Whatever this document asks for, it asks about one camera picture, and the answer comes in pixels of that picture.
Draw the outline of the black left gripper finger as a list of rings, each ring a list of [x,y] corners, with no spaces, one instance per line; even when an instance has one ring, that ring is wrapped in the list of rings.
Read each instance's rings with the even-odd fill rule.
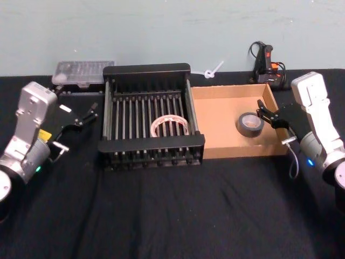
[[[90,109],[82,116],[82,119],[92,119],[97,117],[98,115],[95,113],[97,106],[97,103],[93,103]]]
[[[97,113],[88,114],[77,122],[77,127],[78,128],[87,127],[91,125],[92,123],[94,123],[97,120],[97,118],[98,118]]]

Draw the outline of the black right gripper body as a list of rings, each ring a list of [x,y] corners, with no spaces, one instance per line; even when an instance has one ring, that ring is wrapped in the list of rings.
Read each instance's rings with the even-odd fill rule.
[[[285,128],[297,137],[303,136],[303,114],[299,104],[291,103],[279,108],[273,115],[271,126]]]

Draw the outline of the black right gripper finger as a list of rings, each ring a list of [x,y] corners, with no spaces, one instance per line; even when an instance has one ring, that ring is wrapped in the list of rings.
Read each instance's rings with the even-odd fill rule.
[[[278,115],[275,112],[270,111],[263,103],[262,100],[257,100],[258,109],[257,116],[259,117],[277,117]]]
[[[259,108],[257,109],[257,116],[262,119],[263,121],[270,124],[273,127],[273,123],[275,122],[275,114],[269,111],[266,108]]]

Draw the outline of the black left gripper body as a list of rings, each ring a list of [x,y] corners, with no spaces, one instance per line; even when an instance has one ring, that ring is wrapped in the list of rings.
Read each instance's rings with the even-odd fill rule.
[[[49,141],[57,141],[68,130],[81,130],[83,125],[82,118],[71,108],[58,104],[53,115],[49,117],[49,133],[51,133]]]

